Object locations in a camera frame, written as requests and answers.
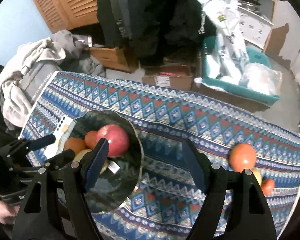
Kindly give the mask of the large orange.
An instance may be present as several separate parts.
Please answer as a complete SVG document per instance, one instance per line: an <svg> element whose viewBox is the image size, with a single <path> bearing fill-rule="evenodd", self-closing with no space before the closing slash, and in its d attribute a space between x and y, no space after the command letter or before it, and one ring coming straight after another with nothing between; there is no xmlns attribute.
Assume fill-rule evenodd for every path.
<svg viewBox="0 0 300 240"><path fill-rule="evenodd" d="M256 151L249 144L237 144L229 154L229 164L236 172L253 168L256 160Z"/></svg>

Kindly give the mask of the clear plastic bag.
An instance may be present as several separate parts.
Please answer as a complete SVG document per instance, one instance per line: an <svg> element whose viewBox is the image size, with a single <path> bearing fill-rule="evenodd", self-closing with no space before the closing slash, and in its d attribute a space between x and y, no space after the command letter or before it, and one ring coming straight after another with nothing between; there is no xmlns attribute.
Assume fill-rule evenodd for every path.
<svg viewBox="0 0 300 240"><path fill-rule="evenodd" d="M282 72L264 64L249 63L239 81L239 85L269 96L279 96L282 85Z"/></svg>

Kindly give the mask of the red apple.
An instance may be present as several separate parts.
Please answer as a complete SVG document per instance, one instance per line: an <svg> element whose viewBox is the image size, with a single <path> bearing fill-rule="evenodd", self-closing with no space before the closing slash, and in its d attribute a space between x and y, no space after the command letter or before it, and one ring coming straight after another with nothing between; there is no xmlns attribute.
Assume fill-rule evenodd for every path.
<svg viewBox="0 0 300 240"><path fill-rule="evenodd" d="M115 124L101 127L96 134L96 140L107 139L109 145L108 157L123 156L129 148L129 136L123 128Z"/></svg>
<svg viewBox="0 0 300 240"><path fill-rule="evenodd" d="M261 190L265 196L268 196L272 193L275 187L275 181L272 179L264 179L262 180Z"/></svg>

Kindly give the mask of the wooden louvered cabinet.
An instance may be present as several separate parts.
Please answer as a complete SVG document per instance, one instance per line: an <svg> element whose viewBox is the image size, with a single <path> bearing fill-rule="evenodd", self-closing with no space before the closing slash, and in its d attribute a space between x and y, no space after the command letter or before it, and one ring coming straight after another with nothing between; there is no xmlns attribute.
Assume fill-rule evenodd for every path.
<svg viewBox="0 0 300 240"><path fill-rule="evenodd" d="M97 24L97 0L33 0L52 33Z"/></svg>

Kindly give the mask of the black hanging garment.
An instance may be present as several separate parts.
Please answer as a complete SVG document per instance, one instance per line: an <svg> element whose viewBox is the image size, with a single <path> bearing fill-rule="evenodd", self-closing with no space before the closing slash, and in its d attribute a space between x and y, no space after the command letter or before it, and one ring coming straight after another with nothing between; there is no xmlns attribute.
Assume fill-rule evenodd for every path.
<svg viewBox="0 0 300 240"><path fill-rule="evenodd" d="M196 0L97 0L96 15L105 45L129 46L146 66L165 58L191 61L202 45Z"/></svg>

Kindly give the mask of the grey white clothes pile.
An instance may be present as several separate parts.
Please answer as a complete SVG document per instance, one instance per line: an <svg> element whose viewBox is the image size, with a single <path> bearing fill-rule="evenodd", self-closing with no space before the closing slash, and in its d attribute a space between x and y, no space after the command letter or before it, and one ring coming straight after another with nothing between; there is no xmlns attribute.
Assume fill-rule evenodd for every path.
<svg viewBox="0 0 300 240"><path fill-rule="evenodd" d="M0 73L0 109L10 131L23 127L56 71L100 75L103 64L90 52L91 37L61 30L21 45Z"/></svg>

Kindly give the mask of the white perforated storage basket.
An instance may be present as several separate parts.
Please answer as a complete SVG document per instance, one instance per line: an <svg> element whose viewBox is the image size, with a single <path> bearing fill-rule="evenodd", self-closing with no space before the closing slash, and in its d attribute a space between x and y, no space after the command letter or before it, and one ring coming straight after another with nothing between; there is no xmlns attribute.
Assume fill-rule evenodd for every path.
<svg viewBox="0 0 300 240"><path fill-rule="evenodd" d="M266 18L238 6L239 27L246 41L263 49L273 24Z"/></svg>

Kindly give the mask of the large green pear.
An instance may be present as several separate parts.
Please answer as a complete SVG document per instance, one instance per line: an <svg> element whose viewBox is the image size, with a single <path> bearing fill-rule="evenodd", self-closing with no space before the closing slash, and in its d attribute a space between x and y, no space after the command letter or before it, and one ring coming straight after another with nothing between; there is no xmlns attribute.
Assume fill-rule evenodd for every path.
<svg viewBox="0 0 300 240"><path fill-rule="evenodd" d="M85 149L85 150L80 151L78 154L75 155L73 162L80 162L82 160L82 158L91 151L92 151L92 149ZM100 174L102 174L107 168L108 168L108 161L106 160L104 162L104 165L101 169Z"/></svg>

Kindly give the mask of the small orange in plate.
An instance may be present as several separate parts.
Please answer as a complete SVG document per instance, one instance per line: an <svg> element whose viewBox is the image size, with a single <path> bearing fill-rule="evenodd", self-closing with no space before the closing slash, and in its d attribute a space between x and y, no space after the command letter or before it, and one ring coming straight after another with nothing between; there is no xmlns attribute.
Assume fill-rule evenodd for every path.
<svg viewBox="0 0 300 240"><path fill-rule="evenodd" d="M97 144L96 137L97 137L97 131L89 131L85 135L84 142L85 142L87 148L94 149L94 147Z"/></svg>

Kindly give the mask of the white printed plastic bag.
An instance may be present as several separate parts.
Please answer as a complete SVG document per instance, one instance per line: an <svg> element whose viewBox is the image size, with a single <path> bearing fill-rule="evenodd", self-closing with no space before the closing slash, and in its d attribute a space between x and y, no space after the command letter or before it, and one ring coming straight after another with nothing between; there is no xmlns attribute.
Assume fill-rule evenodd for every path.
<svg viewBox="0 0 300 240"><path fill-rule="evenodd" d="M249 63L245 40L239 27L239 0L196 0L202 6L202 26L205 33L208 18L216 28L215 43L206 55L207 77L238 85Z"/></svg>

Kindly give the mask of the patterned blue tablecloth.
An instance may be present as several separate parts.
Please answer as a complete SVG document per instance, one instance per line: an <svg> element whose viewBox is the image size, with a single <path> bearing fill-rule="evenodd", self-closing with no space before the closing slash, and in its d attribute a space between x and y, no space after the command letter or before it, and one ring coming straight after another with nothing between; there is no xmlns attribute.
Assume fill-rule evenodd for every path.
<svg viewBox="0 0 300 240"><path fill-rule="evenodd" d="M267 202L277 235L300 197L300 136L228 103L193 92L101 76L48 76L21 137L53 133L64 117L112 110L135 127L145 155L138 187L116 210L94 213L109 239L185 239L205 199L185 167L181 141L190 139L213 163L229 168L237 143L254 147L256 167L275 182Z"/></svg>

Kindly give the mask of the small orange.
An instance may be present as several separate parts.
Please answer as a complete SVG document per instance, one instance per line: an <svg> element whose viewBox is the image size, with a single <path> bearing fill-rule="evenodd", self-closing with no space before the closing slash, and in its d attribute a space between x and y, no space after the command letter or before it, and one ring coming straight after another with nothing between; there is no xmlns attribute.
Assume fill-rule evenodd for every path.
<svg viewBox="0 0 300 240"><path fill-rule="evenodd" d="M84 142L85 142L87 148L94 149L94 147L97 144L96 137L97 137L97 131L89 131L85 135Z"/></svg>
<svg viewBox="0 0 300 240"><path fill-rule="evenodd" d="M79 154L82 150L87 149L85 141L83 139L69 137L64 143L63 150L72 150L75 154Z"/></svg>

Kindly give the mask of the yellow-green mango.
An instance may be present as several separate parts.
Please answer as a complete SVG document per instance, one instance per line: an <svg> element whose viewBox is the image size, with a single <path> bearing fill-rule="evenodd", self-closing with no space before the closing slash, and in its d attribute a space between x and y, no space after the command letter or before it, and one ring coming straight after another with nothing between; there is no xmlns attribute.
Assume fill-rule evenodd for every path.
<svg viewBox="0 0 300 240"><path fill-rule="evenodd" d="M251 171L252 171L253 175L255 176L258 184L261 186L261 184L262 184L262 175L261 175L260 171L256 168L252 168Z"/></svg>

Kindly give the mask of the dark marbled plate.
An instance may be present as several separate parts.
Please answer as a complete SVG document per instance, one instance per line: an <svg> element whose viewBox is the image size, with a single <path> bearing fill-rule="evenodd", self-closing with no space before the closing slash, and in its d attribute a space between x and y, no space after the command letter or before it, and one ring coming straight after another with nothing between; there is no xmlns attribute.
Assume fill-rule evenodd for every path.
<svg viewBox="0 0 300 240"><path fill-rule="evenodd" d="M117 209L137 189L142 174L143 147L136 129L130 121L115 111L89 111L72 121L59 141L60 153L69 137L84 140L89 131L98 131L109 124L118 125L125 130L129 136L129 148L121 157L107 157L108 168L100 174L95 186L85 194L92 213Z"/></svg>

